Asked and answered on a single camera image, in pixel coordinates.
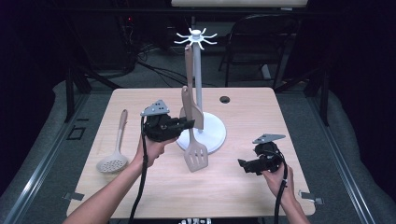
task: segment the human hand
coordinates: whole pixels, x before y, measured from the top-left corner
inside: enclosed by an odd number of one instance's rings
[[[173,143],[177,140],[177,138],[172,138],[163,142],[154,142],[149,138],[145,137],[146,139],[146,148],[148,153],[148,167],[154,164],[155,159],[159,158],[160,155],[164,153],[164,148],[166,145]],[[139,145],[137,146],[136,154],[134,155],[134,161],[143,161],[143,141],[140,135],[139,138]]]
[[[279,193],[279,187],[283,181],[284,167],[285,167],[284,164],[281,163],[279,165],[279,169],[273,173],[269,171],[262,171],[262,175],[265,177],[265,180],[267,181],[268,188],[275,196],[277,196],[277,194]],[[291,169],[291,167],[289,166],[288,166],[288,182],[283,191],[283,196],[294,197],[293,169]]]

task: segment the black chair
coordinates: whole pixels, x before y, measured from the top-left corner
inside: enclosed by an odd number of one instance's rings
[[[227,63],[225,87],[228,87],[230,64],[260,65],[277,64],[276,74],[271,78],[276,86],[286,42],[295,33],[298,21],[287,15],[250,15],[237,21],[229,33],[226,51],[219,71]]]

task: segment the spatula handle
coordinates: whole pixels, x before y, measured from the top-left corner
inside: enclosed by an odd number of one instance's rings
[[[183,108],[186,113],[187,120],[192,120],[191,98],[189,89],[186,86],[183,86],[181,89],[181,100],[183,102]]]
[[[184,49],[184,59],[186,61],[187,84],[189,87],[189,91],[192,91],[193,55],[192,55],[192,48],[190,45],[187,45],[186,48]]]
[[[121,118],[120,118],[120,130],[123,130],[126,124],[126,119],[128,118],[128,110],[124,109],[122,110],[121,113]]]

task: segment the black cable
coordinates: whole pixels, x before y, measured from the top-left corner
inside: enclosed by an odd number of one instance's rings
[[[142,135],[142,143],[143,143],[143,167],[142,167],[142,176],[140,177],[140,185],[139,185],[139,191],[137,193],[136,199],[134,200],[134,206],[132,207],[131,215],[129,217],[129,224],[134,223],[134,213],[136,212],[137,205],[140,202],[140,199],[142,198],[143,194],[143,188],[145,187],[145,182],[146,182],[146,175],[148,171],[148,165],[149,165],[149,156],[148,156],[148,150],[146,147],[146,134],[143,130],[144,127],[144,117],[142,117],[141,122],[140,122],[140,132]]]
[[[160,70],[160,71],[168,72],[168,73],[170,73],[170,74],[178,75],[178,76],[180,76],[180,77],[182,77],[182,78],[186,78],[186,77],[183,76],[182,74],[180,74],[180,73],[178,73],[178,72],[175,72],[175,71],[172,71],[172,70],[169,70],[169,69],[166,69],[166,68],[161,68],[161,67],[156,67],[156,66],[148,65],[148,64],[146,64],[146,63],[145,63],[145,66],[149,67],[150,69]]]
[[[64,5],[65,5],[66,7],[68,7],[68,5],[67,5],[66,2],[67,2],[67,1],[64,1],[64,0],[63,0]],[[51,3],[53,4],[53,6],[54,6],[55,8],[59,8],[59,5],[57,4],[57,2],[56,2],[55,0],[51,0]],[[64,24],[66,25],[66,27],[68,28],[68,31],[70,32],[70,34],[71,34],[71,35],[74,37],[74,39],[77,41],[77,43],[78,43],[79,46],[81,47],[82,51],[84,51],[84,53],[85,53],[85,55],[86,55],[86,58],[87,58],[87,60],[89,61],[89,63],[90,63],[90,64],[94,64],[95,67],[97,68],[97,70],[106,70],[106,69],[104,69],[104,68],[102,68],[102,67],[100,67],[100,66],[98,65],[98,63],[96,62],[96,60],[92,57],[92,54],[89,53],[89,51],[87,50],[87,48],[84,46],[83,40],[82,40],[82,38],[81,38],[81,35],[80,35],[80,34],[78,33],[78,31],[76,30],[76,27],[75,27],[75,25],[73,24],[72,19],[71,19],[70,17],[67,17],[67,18],[66,18],[66,15],[64,15],[64,14],[61,16],[61,18],[62,18]],[[133,66],[133,64],[127,64],[127,68],[125,68],[123,71],[121,71],[121,72],[119,72],[119,73],[117,73],[117,74],[115,74],[115,75],[110,75],[110,77],[113,77],[113,76],[114,76],[114,77],[126,76],[126,75],[130,72],[130,70],[129,70],[128,67],[131,67],[131,66]]]
[[[142,63],[142,62],[137,62],[137,63],[140,64],[140,65],[142,65],[142,66],[144,66],[144,67],[146,67],[147,69],[152,70],[153,72],[157,73],[157,75],[159,75],[160,78],[161,78],[161,79],[166,83],[166,85],[168,85],[169,87],[171,87],[171,86],[169,85],[169,83],[166,82],[166,80],[163,79],[163,77],[168,77],[168,78],[174,80],[175,82],[178,82],[178,83],[181,84],[181,85],[186,85],[186,82],[183,81],[183,80],[180,80],[180,79],[178,79],[178,78],[176,78],[176,77],[173,77],[172,75],[165,74],[165,73],[163,73],[163,72],[157,71],[157,69],[158,69],[158,70],[163,70],[163,69],[161,69],[161,68],[156,68],[156,67],[153,67],[153,66],[151,66],[151,65],[148,65],[148,64],[146,64],[146,63]]]
[[[276,202],[275,202],[274,224],[277,224],[279,222],[280,200],[282,199],[283,190],[287,187],[286,184],[288,183],[288,165],[286,164],[285,157],[283,156],[283,154],[280,151],[278,153],[275,153],[273,151],[264,150],[263,152],[269,153],[274,156],[278,156],[282,160],[283,165],[284,165],[283,180],[282,180],[282,183],[280,183],[279,191],[277,192]]]
[[[146,62],[149,58],[149,52],[153,49],[156,49],[153,44],[146,44],[145,46],[140,48],[140,52],[137,54],[137,57],[141,61]]]
[[[166,71],[166,72],[169,72],[169,73],[173,73],[173,74],[179,75],[180,77],[183,77],[183,78],[186,78],[184,75],[182,75],[182,74],[180,74],[178,72],[175,72],[175,71],[171,71],[171,70],[166,69],[166,68],[160,68],[160,67],[154,67],[154,66],[151,66],[151,67],[155,68],[155,69],[158,69],[158,70],[161,70],[161,71]],[[204,82],[202,83],[202,85],[217,87],[216,85],[213,85],[213,84],[210,84],[210,83],[204,83]]]

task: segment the wooden spatula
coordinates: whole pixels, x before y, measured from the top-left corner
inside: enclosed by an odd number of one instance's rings
[[[183,107],[186,111],[186,119],[192,120],[191,112],[191,98],[189,89],[184,86],[181,90],[181,99],[183,101]],[[184,151],[184,160],[189,166],[191,172],[201,170],[208,165],[207,148],[205,145],[199,143],[194,137],[193,129],[189,129],[190,143]]]
[[[189,87],[189,93],[190,93],[190,98],[191,98],[191,114],[192,114],[192,119],[195,119],[194,123],[194,128],[197,128],[199,130],[204,129],[204,113],[202,112],[202,109],[194,102],[193,96],[192,96],[192,49],[190,45],[187,45],[185,50],[184,50],[184,57],[186,60],[186,72],[187,72],[187,86]],[[184,107],[181,108],[180,110],[180,117],[185,117],[186,112],[184,110]]]

